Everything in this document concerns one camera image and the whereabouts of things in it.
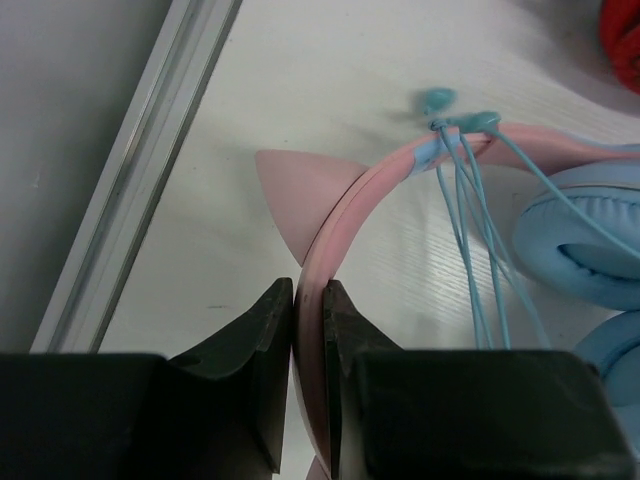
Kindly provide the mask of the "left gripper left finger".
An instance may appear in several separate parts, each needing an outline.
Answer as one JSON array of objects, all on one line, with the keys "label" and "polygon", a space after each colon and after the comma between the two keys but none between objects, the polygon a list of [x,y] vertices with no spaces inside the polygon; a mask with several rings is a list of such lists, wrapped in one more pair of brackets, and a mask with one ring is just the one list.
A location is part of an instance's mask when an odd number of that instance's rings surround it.
[{"label": "left gripper left finger", "polygon": [[280,470],[293,285],[173,358],[5,354],[5,479],[269,479]]}]

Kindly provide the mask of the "pink blue cat-ear headphones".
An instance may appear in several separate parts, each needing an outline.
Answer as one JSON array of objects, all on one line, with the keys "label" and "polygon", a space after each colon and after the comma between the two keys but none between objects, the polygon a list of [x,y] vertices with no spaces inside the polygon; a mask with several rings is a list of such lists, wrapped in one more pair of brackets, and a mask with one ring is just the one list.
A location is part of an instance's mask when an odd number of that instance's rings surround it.
[{"label": "pink blue cat-ear headphones", "polygon": [[526,155],[546,175],[600,161],[636,159],[636,144],[603,144],[548,127],[502,124],[464,133],[445,128],[451,143],[429,133],[368,168],[358,162],[287,150],[255,156],[274,222],[302,268],[295,295],[293,356],[298,401],[315,449],[309,475],[330,478],[331,445],[325,377],[322,294],[364,221],[399,183],[431,170],[469,142],[483,165],[523,166]]}]

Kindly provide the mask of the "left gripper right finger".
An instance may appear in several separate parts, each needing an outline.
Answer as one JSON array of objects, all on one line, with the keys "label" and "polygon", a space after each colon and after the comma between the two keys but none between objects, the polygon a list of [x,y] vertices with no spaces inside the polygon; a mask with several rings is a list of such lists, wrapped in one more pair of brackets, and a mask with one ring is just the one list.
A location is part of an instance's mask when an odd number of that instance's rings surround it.
[{"label": "left gripper right finger", "polygon": [[635,479],[639,316],[573,351],[405,350],[332,281],[322,303],[333,479]]}]

